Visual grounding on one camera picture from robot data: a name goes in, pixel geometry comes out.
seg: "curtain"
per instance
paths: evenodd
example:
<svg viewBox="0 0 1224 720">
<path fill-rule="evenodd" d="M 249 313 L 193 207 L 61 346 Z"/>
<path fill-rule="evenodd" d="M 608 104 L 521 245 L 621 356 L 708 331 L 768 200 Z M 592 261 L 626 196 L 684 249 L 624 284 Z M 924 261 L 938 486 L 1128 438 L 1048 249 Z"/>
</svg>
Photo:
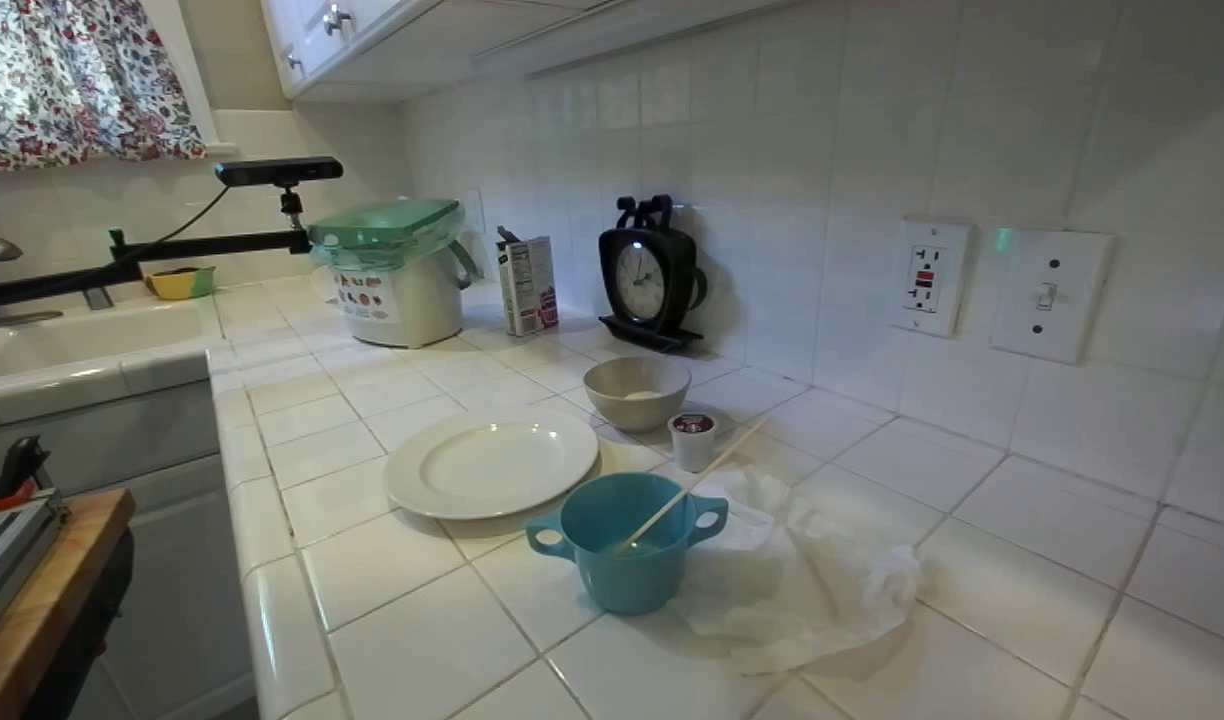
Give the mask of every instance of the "curtain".
<svg viewBox="0 0 1224 720">
<path fill-rule="evenodd" d="M 205 158 L 139 0 L 0 0 L 0 174 Z"/>
</svg>

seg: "white plate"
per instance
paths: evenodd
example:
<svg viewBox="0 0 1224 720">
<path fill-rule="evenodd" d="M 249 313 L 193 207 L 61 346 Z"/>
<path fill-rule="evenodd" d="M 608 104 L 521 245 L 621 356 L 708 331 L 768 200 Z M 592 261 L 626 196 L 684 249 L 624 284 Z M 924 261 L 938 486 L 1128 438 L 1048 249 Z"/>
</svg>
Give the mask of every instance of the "white plate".
<svg viewBox="0 0 1224 720">
<path fill-rule="evenodd" d="M 485 522 L 571 488 L 598 456 L 559 414 L 475 414 L 410 438 L 383 468 L 386 501 L 416 516 Z"/>
</svg>

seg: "white tile countertop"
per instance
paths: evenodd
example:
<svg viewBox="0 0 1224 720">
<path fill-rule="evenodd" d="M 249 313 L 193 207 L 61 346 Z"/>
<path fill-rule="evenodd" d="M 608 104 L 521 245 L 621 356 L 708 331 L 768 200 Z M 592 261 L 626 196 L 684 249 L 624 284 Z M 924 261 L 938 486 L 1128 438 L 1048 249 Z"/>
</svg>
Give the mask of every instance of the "white tile countertop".
<svg viewBox="0 0 1224 720">
<path fill-rule="evenodd" d="M 265 716 L 288 720 L 1224 720 L 1224 527 L 1118 488 L 780 379 L 681 362 L 697 406 L 765 431 L 774 475 L 839 531 L 921 544 L 909 631 L 851 669 L 741 678 L 672 608 L 598 616 L 521 522 L 386 508 L 383 460 L 430 422 L 543 406 L 592 422 L 598 468 L 658 468 L 663 441 L 602 430 L 580 387 L 632 352 L 598 325 L 362 349 L 303 279 L 212 302 L 234 551 Z"/>
</svg>

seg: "light switch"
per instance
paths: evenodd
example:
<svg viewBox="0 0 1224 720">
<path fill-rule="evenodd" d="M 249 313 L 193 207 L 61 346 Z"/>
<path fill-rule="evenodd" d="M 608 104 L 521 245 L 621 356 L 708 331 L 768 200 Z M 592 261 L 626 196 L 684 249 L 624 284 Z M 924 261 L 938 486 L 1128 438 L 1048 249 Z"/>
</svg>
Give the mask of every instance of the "light switch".
<svg viewBox="0 0 1224 720">
<path fill-rule="evenodd" d="M 892 325 L 926 335 L 953 335 L 965 298 L 972 226 L 898 221 L 897 261 L 898 284 L 892 294 Z"/>
<path fill-rule="evenodd" d="M 1113 235 L 1000 233 L 992 346 L 1074 364 L 1086 346 Z"/>
</svg>

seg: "black clock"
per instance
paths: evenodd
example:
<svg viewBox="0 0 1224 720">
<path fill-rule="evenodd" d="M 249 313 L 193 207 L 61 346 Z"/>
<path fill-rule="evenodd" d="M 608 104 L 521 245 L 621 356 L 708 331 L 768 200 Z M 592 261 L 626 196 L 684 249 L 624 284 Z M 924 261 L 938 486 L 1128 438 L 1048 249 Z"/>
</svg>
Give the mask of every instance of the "black clock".
<svg viewBox="0 0 1224 720">
<path fill-rule="evenodd" d="M 697 269 L 697 241 L 672 230 L 672 196 L 616 200 L 621 221 L 598 235 L 598 263 L 611 315 L 602 325 L 658 352 L 687 352 L 697 331 L 684 315 L 705 302 L 708 279 Z"/>
</svg>

